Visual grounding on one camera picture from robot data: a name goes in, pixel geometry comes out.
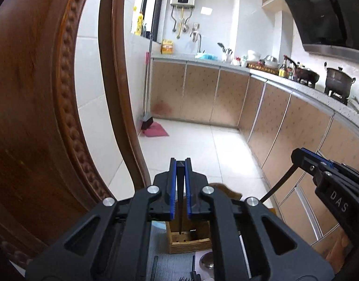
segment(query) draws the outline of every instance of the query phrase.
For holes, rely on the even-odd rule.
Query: window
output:
[[[151,34],[153,41],[158,40],[158,22],[160,19],[162,0],[135,0],[135,6],[137,10],[135,11],[135,16],[133,16],[133,28],[132,32],[136,31],[136,25],[138,20],[139,11],[143,14],[143,27],[141,31],[141,36],[145,38],[150,38]]]

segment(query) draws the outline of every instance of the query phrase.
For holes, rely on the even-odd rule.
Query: pink cloth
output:
[[[169,134],[164,130],[161,124],[153,122],[152,125],[147,130],[143,130],[142,134],[147,137],[158,137],[158,136],[169,136]]]

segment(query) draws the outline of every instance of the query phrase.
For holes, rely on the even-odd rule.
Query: metal screw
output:
[[[252,207],[255,207],[257,204],[259,204],[259,200],[256,198],[256,197],[249,197],[246,202],[252,206]]]
[[[160,191],[158,186],[152,185],[147,188],[148,193],[156,194]]]
[[[201,191],[203,191],[205,194],[212,194],[215,192],[215,189],[211,186],[204,186]]]
[[[114,200],[113,197],[106,197],[104,200],[103,200],[103,205],[104,206],[107,206],[107,207],[111,207],[113,206],[113,204],[115,203],[116,201]]]

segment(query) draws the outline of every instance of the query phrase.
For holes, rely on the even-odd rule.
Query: white tile floor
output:
[[[263,197],[263,174],[242,134],[236,129],[187,122],[156,119],[169,137],[139,136],[139,141],[153,181],[155,174],[168,171],[171,157],[191,158],[195,172],[205,174],[208,182],[224,183],[230,189],[249,196]],[[134,188],[124,163],[109,188],[117,199],[131,197]],[[272,207],[268,200],[265,205]]]

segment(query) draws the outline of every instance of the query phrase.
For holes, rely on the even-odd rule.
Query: yellow box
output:
[[[161,54],[171,55],[173,54],[173,41],[168,39],[163,39],[161,44]]]

